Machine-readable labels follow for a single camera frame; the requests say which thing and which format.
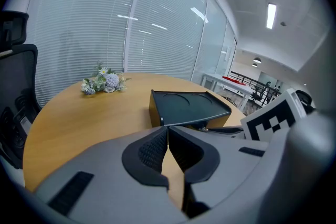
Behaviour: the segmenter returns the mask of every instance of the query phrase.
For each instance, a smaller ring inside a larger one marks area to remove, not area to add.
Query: metal railing
[[[251,79],[247,76],[244,76],[243,74],[239,74],[239,73],[231,71],[229,77],[250,86],[255,91],[255,93],[261,97],[261,100],[258,100],[261,103],[261,106],[263,106],[265,103],[268,104],[271,101],[273,95],[276,96],[276,95],[281,94],[276,89],[270,86],[266,86],[265,84],[259,82],[258,80]]]

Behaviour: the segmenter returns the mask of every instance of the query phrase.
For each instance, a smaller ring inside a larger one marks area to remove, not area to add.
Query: black office chair
[[[300,99],[301,104],[303,105],[303,108],[305,109],[305,112],[307,114],[310,114],[311,112],[315,110],[315,108],[311,106],[312,98],[309,94],[307,94],[304,91],[300,91],[300,90],[297,90],[295,93]]]
[[[22,168],[29,128],[40,111],[35,96],[37,48],[24,44],[28,14],[0,13],[0,154]]]
[[[268,82],[266,83],[266,86],[264,86],[264,87],[262,88],[262,90],[261,90],[261,92],[260,92],[260,95],[258,95],[258,88],[256,88],[256,92],[253,92],[252,95],[251,95],[252,100],[253,100],[254,102],[256,102],[256,100],[261,101],[262,98],[263,98],[263,93],[266,91],[267,87],[270,86],[270,85],[271,85],[271,82],[268,81]]]

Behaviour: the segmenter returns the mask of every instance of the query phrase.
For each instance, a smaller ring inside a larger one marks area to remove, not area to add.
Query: flower bouquet
[[[124,78],[123,73],[116,73],[115,71],[102,67],[102,62],[97,63],[93,73],[93,79],[83,79],[81,90],[87,94],[95,94],[98,91],[114,92],[125,90],[125,81],[130,78]]]

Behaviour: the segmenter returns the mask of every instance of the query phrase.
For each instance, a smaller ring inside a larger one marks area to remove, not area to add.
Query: white desk
[[[205,85],[205,81],[206,79],[209,79],[209,80],[212,80],[212,83],[211,83],[211,86],[210,86],[210,90],[211,91],[214,91],[217,83],[222,83],[224,84],[223,86],[223,89],[225,88],[225,86],[229,86],[237,91],[240,91],[244,94],[243,96],[243,99],[241,100],[240,104],[238,105],[238,108],[240,111],[243,111],[247,101],[248,101],[248,98],[249,96],[253,93],[253,90],[251,89],[251,87],[247,86],[247,85],[240,85],[240,84],[237,84],[235,82],[232,82],[230,80],[227,80],[227,79],[223,79],[221,75],[218,75],[218,74],[210,74],[210,73],[207,73],[207,74],[204,74],[203,75],[203,80],[202,80],[202,83],[201,83],[201,86],[204,86]]]

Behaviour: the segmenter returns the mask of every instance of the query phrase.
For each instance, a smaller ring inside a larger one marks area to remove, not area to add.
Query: round wooden table
[[[30,129],[23,158],[26,188],[35,188],[58,167],[99,142],[150,129],[149,99],[156,91],[209,91],[182,79],[150,73],[126,73],[127,90],[85,95],[78,82],[52,98]],[[225,126],[240,125],[244,115],[220,95],[232,113]],[[170,182],[169,195],[181,207],[184,175],[167,151],[162,174]]]

